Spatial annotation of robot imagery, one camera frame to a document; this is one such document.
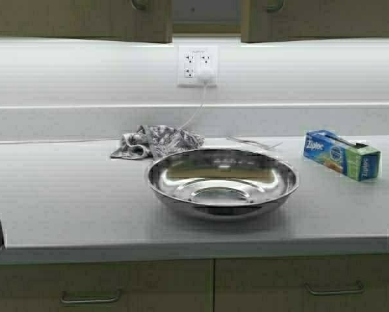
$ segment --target metal drawer pull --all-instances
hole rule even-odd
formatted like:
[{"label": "metal drawer pull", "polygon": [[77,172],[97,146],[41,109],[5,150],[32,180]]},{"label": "metal drawer pull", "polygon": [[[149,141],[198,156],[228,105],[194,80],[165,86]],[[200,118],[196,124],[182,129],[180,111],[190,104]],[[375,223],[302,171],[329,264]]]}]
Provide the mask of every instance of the metal drawer pull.
[{"label": "metal drawer pull", "polygon": [[277,13],[277,12],[280,11],[282,8],[284,8],[284,2],[285,2],[285,0],[278,0],[278,2],[277,2],[276,5],[269,6],[269,7],[267,8],[267,12],[268,12],[268,13]]},{"label": "metal drawer pull", "polygon": [[350,291],[315,291],[309,284],[304,284],[307,291],[313,296],[343,296],[346,294],[363,294],[365,291],[364,284],[361,281],[356,281],[357,289]]},{"label": "metal drawer pull", "polygon": [[147,11],[147,0],[130,0],[131,5],[135,10]]},{"label": "metal drawer pull", "polygon": [[114,297],[111,298],[100,298],[100,299],[84,299],[84,298],[68,298],[67,292],[64,292],[62,294],[62,298],[60,299],[60,302],[62,304],[66,305],[77,305],[77,304],[113,304],[114,302],[119,301],[119,299],[122,296],[122,291],[119,289],[117,290]]}]

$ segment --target dish towel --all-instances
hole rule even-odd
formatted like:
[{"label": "dish towel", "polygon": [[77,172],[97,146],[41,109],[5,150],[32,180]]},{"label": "dish towel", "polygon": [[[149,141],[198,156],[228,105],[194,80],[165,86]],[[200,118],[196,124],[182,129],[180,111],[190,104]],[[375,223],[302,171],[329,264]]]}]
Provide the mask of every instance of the dish towel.
[{"label": "dish towel", "polygon": [[122,135],[114,159],[159,159],[181,151],[195,150],[204,143],[200,135],[167,125],[141,125],[136,133]]}]

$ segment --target electrical outlet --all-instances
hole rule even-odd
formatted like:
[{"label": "electrical outlet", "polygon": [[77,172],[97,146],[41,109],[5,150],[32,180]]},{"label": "electrical outlet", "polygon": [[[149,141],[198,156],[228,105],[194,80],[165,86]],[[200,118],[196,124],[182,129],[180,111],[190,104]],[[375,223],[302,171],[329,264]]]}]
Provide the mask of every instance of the electrical outlet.
[{"label": "electrical outlet", "polygon": [[210,68],[214,77],[209,86],[217,85],[218,78],[218,47],[216,46],[180,46],[178,55],[178,85],[203,86],[197,73],[204,68]]}]

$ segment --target white countertop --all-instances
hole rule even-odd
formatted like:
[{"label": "white countertop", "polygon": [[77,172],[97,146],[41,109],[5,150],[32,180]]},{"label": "white countertop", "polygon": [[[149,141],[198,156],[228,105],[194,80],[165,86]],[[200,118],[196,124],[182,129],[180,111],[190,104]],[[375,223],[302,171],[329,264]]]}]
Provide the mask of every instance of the white countertop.
[{"label": "white countertop", "polygon": [[279,210],[237,224],[169,211],[146,186],[150,160],[109,158],[117,141],[0,146],[0,263],[386,253],[389,136],[361,138],[382,151],[379,178],[363,183],[305,159],[303,137],[261,138],[284,142],[273,153],[298,169],[300,187]]}]

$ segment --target stainless steel bowl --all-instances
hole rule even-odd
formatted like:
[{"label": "stainless steel bowl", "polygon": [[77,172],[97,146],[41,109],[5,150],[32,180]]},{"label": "stainless steel bowl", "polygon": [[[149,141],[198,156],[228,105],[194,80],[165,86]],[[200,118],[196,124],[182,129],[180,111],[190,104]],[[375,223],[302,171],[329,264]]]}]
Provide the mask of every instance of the stainless steel bowl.
[{"label": "stainless steel bowl", "polygon": [[280,207],[299,186],[296,171],[268,155],[240,149],[195,149],[148,169],[148,185],[168,207],[210,220],[240,220]]}]

